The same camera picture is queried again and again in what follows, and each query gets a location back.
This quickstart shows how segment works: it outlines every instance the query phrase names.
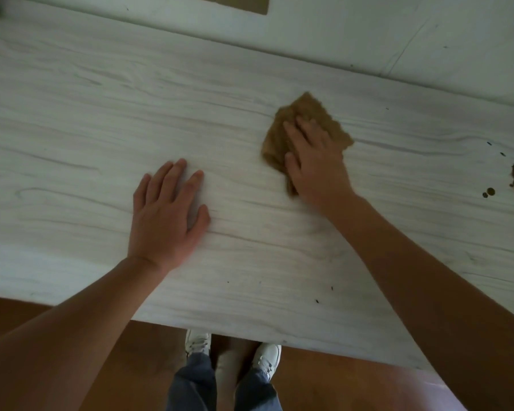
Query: forearm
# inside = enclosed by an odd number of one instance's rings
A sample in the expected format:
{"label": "forearm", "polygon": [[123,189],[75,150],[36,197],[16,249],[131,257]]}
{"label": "forearm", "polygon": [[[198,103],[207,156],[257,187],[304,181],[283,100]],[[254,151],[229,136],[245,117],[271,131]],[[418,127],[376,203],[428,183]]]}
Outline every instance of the forearm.
{"label": "forearm", "polygon": [[355,197],[342,208],[331,212],[330,220],[460,401],[468,410],[514,409],[514,315],[367,201]]}
{"label": "forearm", "polygon": [[163,277],[148,261],[125,259],[1,337],[0,409],[78,409],[130,318]]}

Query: brown floor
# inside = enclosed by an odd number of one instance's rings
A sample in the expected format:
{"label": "brown floor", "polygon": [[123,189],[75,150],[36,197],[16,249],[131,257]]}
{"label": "brown floor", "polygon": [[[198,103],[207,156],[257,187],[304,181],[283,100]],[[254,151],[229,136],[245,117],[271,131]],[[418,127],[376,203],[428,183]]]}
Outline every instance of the brown floor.
{"label": "brown floor", "polygon": [[[0,299],[0,335],[49,307]],[[163,410],[175,371],[184,362],[182,329],[132,321],[118,340],[82,410]],[[256,342],[213,336],[220,411]],[[462,411],[438,376],[365,360],[285,347],[273,379],[285,411]]]}

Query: person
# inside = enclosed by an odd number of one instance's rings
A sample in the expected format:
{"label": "person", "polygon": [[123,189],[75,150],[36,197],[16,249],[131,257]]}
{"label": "person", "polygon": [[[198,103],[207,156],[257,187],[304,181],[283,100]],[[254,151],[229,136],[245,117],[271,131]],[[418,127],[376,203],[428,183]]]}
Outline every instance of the person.
{"label": "person", "polygon": [[[420,248],[352,189],[341,153],[318,124],[285,123],[299,158],[286,170],[303,201],[325,216],[366,264],[440,377],[469,410],[514,410],[514,315]],[[76,410],[124,327],[164,277],[196,248],[208,208],[187,214],[204,173],[176,195],[186,161],[145,175],[134,193],[128,255],[88,288],[0,337],[0,410]],[[187,366],[167,408],[215,409],[210,335],[188,331]],[[261,345],[236,409],[280,410],[270,384],[281,347]]]}

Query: leg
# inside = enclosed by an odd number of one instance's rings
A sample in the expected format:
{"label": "leg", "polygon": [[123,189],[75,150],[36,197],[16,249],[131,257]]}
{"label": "leg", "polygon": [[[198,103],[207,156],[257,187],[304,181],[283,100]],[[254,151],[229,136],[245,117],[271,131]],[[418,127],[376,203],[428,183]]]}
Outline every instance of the leg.
{"label": "leg", "polygon": [[210,344],[210,334],[187,332],[187,363],[173,377],[166,411],[215,411],[217,385],[209,359]]}
{"label": "leg", "polygon": [[259,346],[252,368],[236,389],[234,411],[282,411],[278,394],[270,383],[281,352],[279,345]]}

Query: person's right arm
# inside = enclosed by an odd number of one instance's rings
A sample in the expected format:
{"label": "person's right arm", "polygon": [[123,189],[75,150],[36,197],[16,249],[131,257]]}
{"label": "person's right arm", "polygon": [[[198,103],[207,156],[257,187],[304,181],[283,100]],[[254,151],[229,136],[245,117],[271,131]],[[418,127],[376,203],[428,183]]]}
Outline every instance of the person's right arm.
{"label": "person's right arm", "polygon": [[286,168],[301,198],[356,250],[444,382],[469,411],[514,410],[514,315],[354,193],[341,153],[314,121],[285,128],[299,154],[286,155]]}

